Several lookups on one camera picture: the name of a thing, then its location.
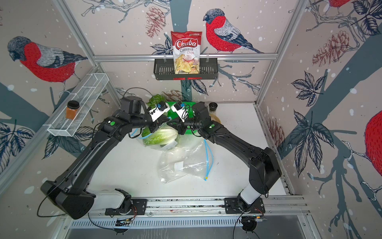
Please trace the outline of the chinese cabbage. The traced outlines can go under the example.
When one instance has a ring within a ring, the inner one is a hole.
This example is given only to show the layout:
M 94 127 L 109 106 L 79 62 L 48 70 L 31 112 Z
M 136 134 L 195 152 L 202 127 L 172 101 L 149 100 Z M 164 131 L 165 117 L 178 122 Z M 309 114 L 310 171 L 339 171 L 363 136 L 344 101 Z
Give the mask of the chinese cabbage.
M 164 124 L 154 133 L 151 133 L 148 137 L 145 136 L 142 141 L 146 146 L 167 145 L 175 141 L 177 136 L 178 132 L 174 128 Z
M 147 103 L 147 106 L 151 109 L 154 109 L 162 101 L 165 102 L 166 98 L 163 95 L 157 94 L 150 98 L 149 102 Z

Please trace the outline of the clear zipper bag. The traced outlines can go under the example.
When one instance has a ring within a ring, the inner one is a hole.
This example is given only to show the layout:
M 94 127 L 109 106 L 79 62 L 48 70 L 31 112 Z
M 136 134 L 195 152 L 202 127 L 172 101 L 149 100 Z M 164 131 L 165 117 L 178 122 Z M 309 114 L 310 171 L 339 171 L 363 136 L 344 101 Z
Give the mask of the clear zipper bag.
M 158 177 L 163 184 L 186 175 L 208 180 L 214 165 L 214 155 L 208 142 L 201 137 L 179 137 L 177 145 L 161 154 Z
M 159 151 L 169 151 L 174 148 L 178 142 L 178 131 L 163 123 L 154 133 L 149 128 L 144 128 L 138 142 L 145 146 Z

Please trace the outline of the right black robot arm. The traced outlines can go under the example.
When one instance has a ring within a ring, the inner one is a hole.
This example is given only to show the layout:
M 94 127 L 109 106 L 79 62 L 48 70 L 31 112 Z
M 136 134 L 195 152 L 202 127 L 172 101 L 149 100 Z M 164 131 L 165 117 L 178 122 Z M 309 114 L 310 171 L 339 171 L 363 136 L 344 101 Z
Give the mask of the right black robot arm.
M 270 148 L 261 149 L 253 146 L 232 134 L 224 125 L 211 119 L 203 102 L 192 105 L 189 118 L 188 111 L 180 113 L 179 104 L 173 106 L 178 117 L 167 122 L 167 125 L 185 134 L 187 130 L 197 131 L 200 137 L 220 145 L 242 160 L 249 168 L 249 184 L 238 194 L 235 210 L 250 212 L 254 202 L 262 195 L 267 196 L 270 189 L 282 176 L 275 152 Z

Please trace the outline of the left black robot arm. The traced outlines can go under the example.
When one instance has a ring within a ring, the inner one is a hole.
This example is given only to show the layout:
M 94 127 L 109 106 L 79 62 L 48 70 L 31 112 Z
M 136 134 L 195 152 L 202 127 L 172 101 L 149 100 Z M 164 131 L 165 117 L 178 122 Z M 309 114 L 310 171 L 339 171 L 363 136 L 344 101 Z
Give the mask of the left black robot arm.
M 72 219 L 83 217 L 96 200 L 96 195 L 87 192 L 86 188 L 108 153 L 135 128 L 154 130 L 158 126 L 140 97 L 123 97 L 120 109 L 105 118 L 93 131 L 91 142 L 80 156 L 55 181 L 45 181 L 41 191 Z

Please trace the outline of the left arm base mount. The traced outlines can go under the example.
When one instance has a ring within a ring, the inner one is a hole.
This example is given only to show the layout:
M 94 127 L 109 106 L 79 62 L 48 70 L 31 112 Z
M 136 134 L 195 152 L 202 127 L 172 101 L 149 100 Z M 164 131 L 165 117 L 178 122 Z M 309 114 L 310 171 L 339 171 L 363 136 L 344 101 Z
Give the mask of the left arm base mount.
M 147 207 L 147 199 L 125 199 L 118 208 L 105 210 L 106 216 L 144 215 Z

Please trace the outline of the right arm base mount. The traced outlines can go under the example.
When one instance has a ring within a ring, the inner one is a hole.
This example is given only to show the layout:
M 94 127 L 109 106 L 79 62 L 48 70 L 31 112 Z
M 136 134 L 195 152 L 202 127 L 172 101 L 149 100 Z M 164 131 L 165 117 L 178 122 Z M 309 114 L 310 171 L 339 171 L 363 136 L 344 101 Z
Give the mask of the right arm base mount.
M 240 197 L 224 198 L 224 208 L 226 214 L 264 214 L 266 211 L 261 197 L 251 204 L 247 204 Z

